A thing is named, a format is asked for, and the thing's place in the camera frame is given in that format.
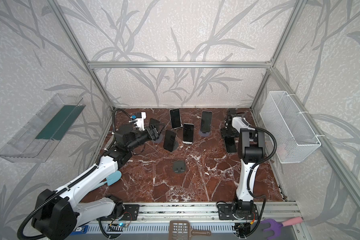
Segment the purple-edged phone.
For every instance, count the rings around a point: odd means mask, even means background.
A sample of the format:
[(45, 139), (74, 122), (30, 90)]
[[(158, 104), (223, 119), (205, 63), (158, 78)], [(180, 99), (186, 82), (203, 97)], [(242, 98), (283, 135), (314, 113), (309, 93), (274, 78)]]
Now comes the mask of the purple-edged phone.
[(201, 132), (209, 133), (211, 131), (212, 124), (212, 112), (211, 111), (203, 111), (201, 118)]

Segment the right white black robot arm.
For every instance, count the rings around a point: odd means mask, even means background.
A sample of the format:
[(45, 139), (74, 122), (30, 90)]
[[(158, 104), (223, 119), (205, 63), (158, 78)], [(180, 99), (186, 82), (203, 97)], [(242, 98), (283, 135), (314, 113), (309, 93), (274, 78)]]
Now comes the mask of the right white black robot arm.
[(262, 217), (255, 199), (266, 203), (266, 196), (255, 196), (254, 184), (257, 170), (261, 164), (270, 160), (277, 150), (274, 135), (266, 129), (251, 125), (245, 114), (229, 109), (221, 135), (228, 153), (237, 153), (241, 163), (239, 186), (234, 200), (227, 204), (217, 203), (220, 220), (250, 220), (251, 224)]

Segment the teal phone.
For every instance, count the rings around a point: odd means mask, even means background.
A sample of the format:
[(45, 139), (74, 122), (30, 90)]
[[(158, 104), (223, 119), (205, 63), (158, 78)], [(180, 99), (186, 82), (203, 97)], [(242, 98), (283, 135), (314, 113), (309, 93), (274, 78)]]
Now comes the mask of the teal phone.
[(233, 154), (237, 152), (235, 138), (232, 137), (224, 137), (224, 143), (226, 152), (229, 154)]

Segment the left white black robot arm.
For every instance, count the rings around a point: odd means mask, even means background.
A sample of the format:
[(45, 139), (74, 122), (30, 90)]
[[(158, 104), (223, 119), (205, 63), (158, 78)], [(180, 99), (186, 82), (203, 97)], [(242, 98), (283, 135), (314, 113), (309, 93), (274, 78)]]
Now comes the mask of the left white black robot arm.
[(82, 199), (104, 179), (116, 173), (133, 156), (134, 149), (148, 141), (159, 139), (165, 128), (162, 123), (147, 126), (143, 131), (131, 128), (129, 132), (114, 133), (113, 141), (92, 165), (81, 175), (54, 191), (39, 194), (35, 209), (20, 224), (20, 240), (64, 240), (76, 228), (103, 217), (121, 218), (125, 213), (123, 201), (113, 195), (82, 203)]

